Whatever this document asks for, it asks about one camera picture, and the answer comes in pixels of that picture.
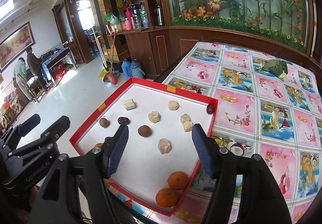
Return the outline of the person right hand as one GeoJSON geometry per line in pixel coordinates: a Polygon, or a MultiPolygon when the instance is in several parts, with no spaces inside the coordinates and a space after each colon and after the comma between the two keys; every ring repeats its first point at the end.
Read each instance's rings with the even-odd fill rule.
{"type": "Polygon", "coordinates": [[[33,186],[19,196],[13,197],[13,210],[22,223],[27,223],[33,203],[38,194],[37,186],[33,186]]]}

